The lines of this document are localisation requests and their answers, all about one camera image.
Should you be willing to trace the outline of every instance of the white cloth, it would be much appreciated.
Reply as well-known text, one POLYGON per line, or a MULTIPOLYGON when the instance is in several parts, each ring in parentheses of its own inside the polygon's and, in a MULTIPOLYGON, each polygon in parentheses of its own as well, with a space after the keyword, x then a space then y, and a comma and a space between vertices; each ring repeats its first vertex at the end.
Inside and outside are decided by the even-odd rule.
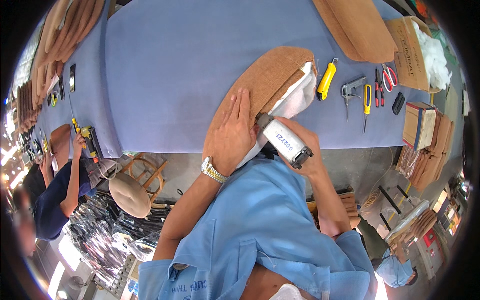
MULTIPOLYGON (((301 70, 305 72, 305 75, 288 88, 287 92, 275 103, 272 110, 268 112, 269 115, 290 119, 298 115, 313 102, 315 99, 317 77, 315 76, 312 67, 313 64, 311 62, 306 62, 301 67, 301 70)), ((267 142, 268 140, 263 133, 258 132, 255 146, 250 149, 243 160, 237 165, 237 168, 240 168, 247 161, 254 158, 267 142)))

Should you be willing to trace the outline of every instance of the pliers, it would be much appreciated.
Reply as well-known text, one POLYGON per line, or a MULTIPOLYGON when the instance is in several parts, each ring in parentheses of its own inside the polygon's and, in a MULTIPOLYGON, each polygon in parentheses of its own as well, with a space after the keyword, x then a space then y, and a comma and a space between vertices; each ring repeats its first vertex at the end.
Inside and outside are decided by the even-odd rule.
POLYGON ((380 72, 378 72, 378 69, 375 69, 375 106, 378 107, 378 99, 380 99, 382 106, 385 104, 385 99, 384 99, 384 89, 382 88, 382 80, 380 77, 380 72))

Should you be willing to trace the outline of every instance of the hand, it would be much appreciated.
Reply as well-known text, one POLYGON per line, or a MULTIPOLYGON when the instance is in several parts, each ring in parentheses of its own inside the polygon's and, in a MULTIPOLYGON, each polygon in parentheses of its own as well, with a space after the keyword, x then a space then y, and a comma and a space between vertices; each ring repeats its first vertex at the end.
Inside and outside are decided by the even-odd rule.
POLYGON ((54 156, 51 156, 49 152, 43 155, 42 161, 40 161, 40 171, 42 174, 50 172, 50 167, 52 166, 52 160, 54 156))
POLYGON ((249 128, 250 95, 240 88, 232 95, 230 106, 223 113, 223 121, 215 129, 212 164, 223 176, 230 176, 257 140, 258 125, 249 128))
POLYGON ((82 156, 82 147, 86 145, 84 137, 82 137, 82 134, 77 132, 75 137, 73 138, 73 158, 74 159, 80 159, 80 156, 82 156))
POLYGON ((313 153, 312 157, 309 157, 302 166, 300 170, 292 168, 290 163, 288 163, 282 156, 283 161, 287 164, 287 166, 295 171, 300 175, 304 175, 307 177, 314 176, 317 174, 321 169, 324 168, 324 164, 322 162, 322 155, 320 153, 320 144, 318 143, 318 135, 310 130, 306 129, 305 127, 301 126, 295 121, 289 120, 283 117, 274 117, 275 119, 279 120, 283 124, 285 124, 290 130, 293 131, 311 150, 313 153))

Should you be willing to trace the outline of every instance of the wristwatch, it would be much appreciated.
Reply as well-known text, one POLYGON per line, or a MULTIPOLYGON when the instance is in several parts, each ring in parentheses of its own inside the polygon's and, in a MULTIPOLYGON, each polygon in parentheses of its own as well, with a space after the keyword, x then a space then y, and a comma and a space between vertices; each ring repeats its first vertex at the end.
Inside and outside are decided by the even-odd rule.
POLYGON ((220 174, 217 170, 212 165, 212 157, 207 156, 205 157, 202 167, 200 168, 200 171, 204 173, 205 175, 210 176, 211 178, 215 179, 216 181, 220 183, 225 183, 228 179, 228 177, 223 176, 220 174))

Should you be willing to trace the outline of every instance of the fluorescent light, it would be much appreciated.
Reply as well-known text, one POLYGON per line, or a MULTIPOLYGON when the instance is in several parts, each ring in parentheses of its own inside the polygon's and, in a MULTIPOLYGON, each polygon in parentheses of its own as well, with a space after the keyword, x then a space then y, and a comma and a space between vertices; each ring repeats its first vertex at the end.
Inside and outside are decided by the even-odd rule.
POLYGON ((58 294, 59 294, 59 297, 60 297, 60 298, 62 298, 62 299, 67 299, 67 293, 65 293, 64 291, 59 290, 59 291, 58 291, 58 294))
POLYGON ((59 243, 59 252, 67 262, 67 264, 75 272, 77 270, 78 264, 80 263, 80 252, 73 246, 70 238, 65 235, 59 243))
POLYGON ((17 177, 15 177, 15 179, 10 184, 10 188, 13 190, 18 185, 18 183, 24 179, 25 175, 26 175, 25 171, 20 171, 17 177))
POLYGON ((13 156, 13 154, 15 154, 15 152, 17 151, 17 146, 13 146, 8 152, 5 151, 3 148, 0 151, 4 155, 1 159, 1 165, 4 166, 7 161, 13 156))
POLYGON ((65 271, 65 267, 61 262, 57 264, 55 271, 53 272, 52 279, 50 280, 50 285, 48 286, 48 295, 50 298, 55 299, 57 295, 57 289, 59 288, 60 279, 65 271))

